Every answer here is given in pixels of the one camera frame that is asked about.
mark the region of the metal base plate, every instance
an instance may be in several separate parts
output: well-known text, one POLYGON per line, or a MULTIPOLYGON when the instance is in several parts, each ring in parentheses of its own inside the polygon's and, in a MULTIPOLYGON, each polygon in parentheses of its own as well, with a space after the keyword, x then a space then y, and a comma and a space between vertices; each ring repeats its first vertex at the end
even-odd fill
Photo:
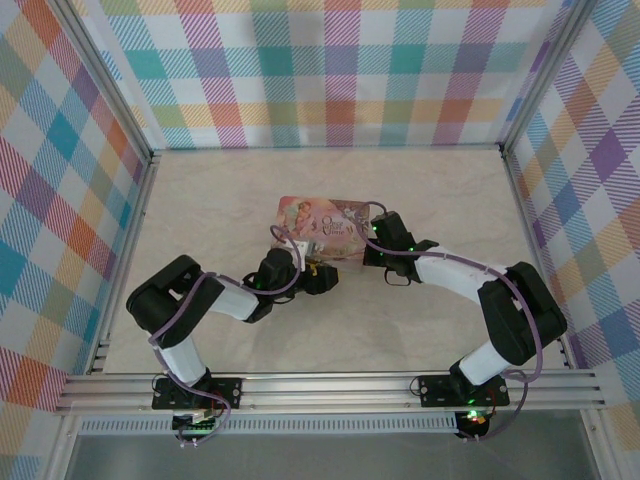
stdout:
MULTIPOLYGON (((231 405, 231 409, 240 407, 242 396, 241 378, 214 378, 209 381, 207 390, 220 395, 231 405)), ((212 400, 185 392, 169 378, 159 378, 154 386, 155 394, 151 402, 152 410, 208 410, 212 407, 212 400)))
POLYGON ((494 377, 485 388, 464 402, 451 388, 449 375, 424 375, 418 377, 418 391, 422 407, 497 407, 509 405, 507 384, 502 377, 494 377))

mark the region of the plaid fabric backdrop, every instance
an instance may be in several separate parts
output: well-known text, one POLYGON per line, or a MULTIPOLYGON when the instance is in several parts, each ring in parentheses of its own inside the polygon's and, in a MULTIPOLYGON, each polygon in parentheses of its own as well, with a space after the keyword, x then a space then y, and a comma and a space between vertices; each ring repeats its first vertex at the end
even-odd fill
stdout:
POLYGON ((83 373, 143 164, 46 0, 0 3, 0 478, 83 373))
POLYGON ((581 367, 640 472, 640 0, 601 0, 516 149, 581 367))
POLYGON ((573 3, 84 1, 160 148, 496 143, 573 3))

